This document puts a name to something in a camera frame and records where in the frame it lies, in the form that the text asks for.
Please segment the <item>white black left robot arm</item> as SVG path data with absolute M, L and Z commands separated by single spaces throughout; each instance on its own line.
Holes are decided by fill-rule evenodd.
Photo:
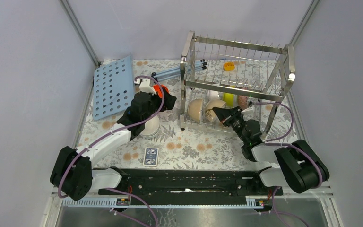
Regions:
M 95 170 L 95 165 L 116 148 L 132 141 L 145 123 L 160 112 L 172 110 L 177 98 L 167 91 L 158 94 L 138 92 L 123 116 L 104 135 L 90 144 L 65 146 L 58 154 L 50 176 L 60 198 L 78 201 L 91 191 L 110 188 L 116 194 L 126 192 L 128 182 L 113 168 Z

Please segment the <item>orange plastic bowl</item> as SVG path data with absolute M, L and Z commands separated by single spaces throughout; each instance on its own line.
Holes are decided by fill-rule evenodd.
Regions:
M 153 88 L 154 88 L 154 90 L 156 91 L 156 93 L 157 93 L 160 97 L 162 97 L 162 92 L 161 92 L 161 89 L 159 88 L 159 86 L 158 86 L 158 85 L 154 85 L 154 86 L 153 86 Z M 163 90 L 163 91 L 166 91 L 167 93 L 169 93 L 169 89 L 168 89 L 166 86 L 161 85 L 161 88 L 162 88 L 162 90 Z

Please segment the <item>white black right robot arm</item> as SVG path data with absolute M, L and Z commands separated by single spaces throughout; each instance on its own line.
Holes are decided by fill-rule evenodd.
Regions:
M 245 120 L 240 107 L 232 109 L 214 107 L 213 112 L 222 125 L 231 127 L 243 145 L 243 156 L 252 162 L 275 163 L 275 171 L 265 170 L 254 179 L 252 188 L 256 194 L 263 195 L 271 186 L 289 186 L 296 193 L 318 188 L 330 178 L 324 163 L 305 140 L 289 143 L 275 143 L 261 138 L 260 122 Z

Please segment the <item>yellow green bowl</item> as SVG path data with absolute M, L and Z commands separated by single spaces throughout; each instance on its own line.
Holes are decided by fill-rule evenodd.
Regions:
M 223 94 L 223 101 L 225 102 L 226 106 L 234 107 L 234 94 L 232 93 L 224 93 Z

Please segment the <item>floral patterned table mat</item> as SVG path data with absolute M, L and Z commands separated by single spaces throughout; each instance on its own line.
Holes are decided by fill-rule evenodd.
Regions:
M 134 76 L 148 75 L 152 72 L 168 70 L 180 66 L 177 60 L 133 60 Z M 244 81 L 253 76 L 255 85 L 266 83 L 275 62 L 269 60 L 240 61 L 236 68 Z M 113 148 L 107 156 L 99 161 L 95 168 L 149 168 L 149 169 L 184 169 L 184 170 L 226 170 L 226 171 L 254 171 L 268 166 L 280 169 L 276 162 L 252 162 L 242 154 L 243 145 L 231 127 L 223 131 L 210 131 L 214 129 L 208 121 L 202 120 L 199 124 L 187 119 L 185 130 L 180 129 L 180 77 L 160 82 L 169 88 L 171 94 L 177 97 L 175 107 L 171 111 L 158 114 L 160 129 L 152 138 L 137 136 L 131 142 Z M 272 105 L 254 105 L 255 113 L 245 116 L 260 121 L 263 131 L 268 120 Z M 84 148 L 98 137 L 107 133 L 116 126 L 116 121 L 123 112 L 93 120 L 93 101 L 89 104 L 83 130 L 80 133 L 77 148 Z M 291 125 L 290 112 L 283 106 L 278 107 L 270 132 L 265 140 L 275 139 L 285 135 Z M 143 157 L 146 148 L 158 148 L 157 166 L 144 166 Z

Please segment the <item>light blue perforated panel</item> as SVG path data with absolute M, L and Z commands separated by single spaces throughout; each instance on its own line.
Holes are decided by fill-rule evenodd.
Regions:
M 93 120 L 98 121 L 130 106 L 135 94 L 133 73 L 130 55 L 94 71 Z

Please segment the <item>beige floral bowl front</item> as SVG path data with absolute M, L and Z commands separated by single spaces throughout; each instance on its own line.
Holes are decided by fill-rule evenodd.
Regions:
M 194 99 L 190 101 L 188 107 L 188 116 L 191 120 L 200 123 L 202 121 L 202 110 L 203 110 L 204 99 Z

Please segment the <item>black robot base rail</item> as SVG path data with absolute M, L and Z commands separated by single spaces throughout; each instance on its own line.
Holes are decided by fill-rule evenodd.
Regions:
M 247 198 L 269 200 L 274 186 L 266 186 L 261 171 L 218 170 L 154 170 L 121 168 L 117 192 L 105 189 L 99 195 L 128 192 L 149 205 L 175 206 L 238 206 L 247 205 Z

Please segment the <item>beige floral bowl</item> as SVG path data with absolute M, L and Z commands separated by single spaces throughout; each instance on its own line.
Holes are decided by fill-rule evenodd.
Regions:
M 213 123 L 216 119 L 218 119 L 217 115 L 213 111 L 214 107 L 225 108 L 225 106 L 226 102 L 220 99 L 209 101 L 204 109 L 204 116 L 208 122 Z
M 202 121 L 202 110 L 203 110 L 204 99 L 194 99 L 190 101 L 188 107 L 188 116 L 191 120 L 200 123 Z

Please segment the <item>white ribbed bowl front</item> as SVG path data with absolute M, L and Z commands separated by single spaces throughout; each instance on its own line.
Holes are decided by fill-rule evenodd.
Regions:
M 140 136 L 146 139 L 154 138 L 160 129 L 160 119 L 158 116 L 153 117 L 145 123 L 144 130 L 140 133 Z

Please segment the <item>white ceramic bowl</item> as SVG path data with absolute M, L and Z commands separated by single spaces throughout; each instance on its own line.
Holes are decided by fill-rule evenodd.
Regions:
M 219 100 L 220 99 L 220 92 L 214 91 L 214 90 L 209 90 L 208 93 L 207 93 L 207 97 L 208 97 L 209 101 Z

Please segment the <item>blue playing card box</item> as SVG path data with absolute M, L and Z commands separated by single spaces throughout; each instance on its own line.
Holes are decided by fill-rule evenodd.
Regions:
M 143 166 L 157 166 L 159 148 L 145 148 Z

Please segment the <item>small orange yellow cup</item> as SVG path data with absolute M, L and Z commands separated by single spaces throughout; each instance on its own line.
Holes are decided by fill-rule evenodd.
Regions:
M 235 69 L 235 64 L 233 62 L 226 62 L 223 65 L 224 71 L 233 71 Z

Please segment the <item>stainless steel dish rack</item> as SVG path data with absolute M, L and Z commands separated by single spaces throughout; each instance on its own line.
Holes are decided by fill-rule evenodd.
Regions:
M 207 69 L 194 71 L 196 61 L 204 59 Z M 233 62 L 233 71 L 224 71 L 223 65 Z M 202 118 L 200 123 L 188 116 L 190 101 L 196 98 L 208 103 L 209 90 L 234 94 L 234 105 L 239 95 L 248 101 L 272 105 L 262 133 L 266 138 L 271 130 L 277 103 L 283 102 L 295 81 L 294 46 L 273 46 L 237 40 L 224 40 L 198 35 L 189 31 L 180 59 L 181 103 L 180 128 L 203 128 L 209 131 L 226 131 L 226 128 Z

